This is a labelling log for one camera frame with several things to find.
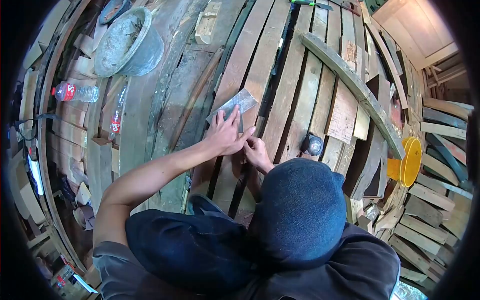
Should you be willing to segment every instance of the plastic water bottle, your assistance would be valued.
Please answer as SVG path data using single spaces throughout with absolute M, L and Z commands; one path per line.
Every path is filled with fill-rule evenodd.
M 52 88 L 52 95 L 59 101 L 79 100 L 83 102 L 96 102 L 100 89 L 98 86 L 79 86 L 66 81 Z
M 123 101 L 125 100 L 125 95 L 127 94 L 127 85 L 123 86 L 123 89 L 118 93 L 115 101 L 115 105 L 112 110 L 112 118 L 110 119 L 110 134 L 108 135 L 108 140 L 113 141 L 115 136 L 120 133 L 120 121 L 121 114 L 123 110 Z

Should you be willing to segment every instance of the person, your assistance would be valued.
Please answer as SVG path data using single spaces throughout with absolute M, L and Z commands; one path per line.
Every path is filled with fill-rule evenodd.
M 105 190 L 93 234 L 103 297 L 389 299 L 399 258 L 345 221 L 343 176 L 305 158 L 274 166 L 254 127 L 238 137 L 238 106 L 224 115 L 218 112 L 201 142 L 149 161 Z M 248 229 L 202 195 L 189 198 L 189 215 L 149 209 L 130 216 L 181 173 L 242 149 L 264 175 Z

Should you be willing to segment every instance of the blue beanie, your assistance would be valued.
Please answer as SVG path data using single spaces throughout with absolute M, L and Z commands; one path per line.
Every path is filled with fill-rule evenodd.
M 345 225 L 343 181 L 326 164 L 306 158 L 273 168 L 249 227 L 261 256 L 283 266 L 328 260 Z

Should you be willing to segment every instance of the tape measure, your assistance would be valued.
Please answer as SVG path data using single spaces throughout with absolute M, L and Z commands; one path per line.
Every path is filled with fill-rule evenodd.
M 322 155 L 324 150 L 324 142 L 320 137 L 309 132 L 303 140 L 300 150 L 303 153 L 311 156 Z

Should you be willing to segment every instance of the black t-shirt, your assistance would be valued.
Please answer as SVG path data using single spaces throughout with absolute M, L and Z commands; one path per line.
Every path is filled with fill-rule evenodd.
M 130 249 L 105 241 L 95 247 L 93 262 L 101 292 L 114 299 L 206 299 L 175 288 L 150 274 Z M 365 230 L 346 223 L 338 250 L 324 265 L 309 270 L 258 277 L 223 300 L 390 299 L 400 274 L 395 251 Z

